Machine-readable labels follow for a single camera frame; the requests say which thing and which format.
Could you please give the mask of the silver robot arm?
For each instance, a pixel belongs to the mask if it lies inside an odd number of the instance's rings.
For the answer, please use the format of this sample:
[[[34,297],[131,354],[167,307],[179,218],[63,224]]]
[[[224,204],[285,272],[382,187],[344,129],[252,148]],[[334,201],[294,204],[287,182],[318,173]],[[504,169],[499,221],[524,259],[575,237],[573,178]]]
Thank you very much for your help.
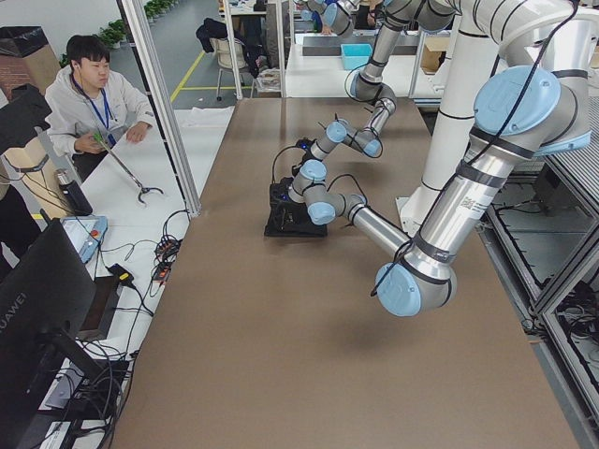
[[[373,107],[370,119],[361,128],[337,118],[325,127],[322,137],[305,149],[302,161],[322,161],[340,143],[371,158],[381,155],[380,134],[397,108],[397,97],[383,82],[383,72],[400,33],[411,23],[428,32],[447,28],[456,10],[438,1],[379,1],[369,12],[369,18],[380,23],[368,62],[352,78],[348,95],[355,101]]]
[[[339,217],[391,256],[373,294],[397,316],[444,306],[455,294],[457,251],[514,167],[535,156],[590,143],[588,70],[598,13],[577,1],[386,1],[368,62],[350,97],[373,107],[356,128],[336,119],[308,146],[288,178],[270,184],[270,237],[323,237]],[[394,225],[363,195],[338,194],[325,159],[335,147],[377,158],[380,134],[397,107],[383,72],[411,23],[435,33],[455,16],[460,28],[443,95],[451,117],[435,127],[415,199],[414,224]]]

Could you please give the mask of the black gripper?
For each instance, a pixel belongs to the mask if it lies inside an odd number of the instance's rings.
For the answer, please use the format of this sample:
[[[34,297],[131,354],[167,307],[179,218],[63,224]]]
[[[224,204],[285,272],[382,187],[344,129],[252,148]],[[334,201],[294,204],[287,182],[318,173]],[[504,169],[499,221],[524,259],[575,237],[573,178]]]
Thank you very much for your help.
[[[299,225],[302,222],[303,204],[293,201],[288,195],[288,185],[272,183],[270,185],[271,225]]]
[[[316,143],[316,139],[308,139],[308,138],[300,138],[296,142],[295,147],[303,150],[303,156],[301,157],[301,160],[297,164],[292,166],[291,173],[293,176],[298,175],[298,173],[300,172],[300,168],[303,166],[303,164],[305,162],[307,162],[308,160],[314,159],[311,148],[315,143]]]

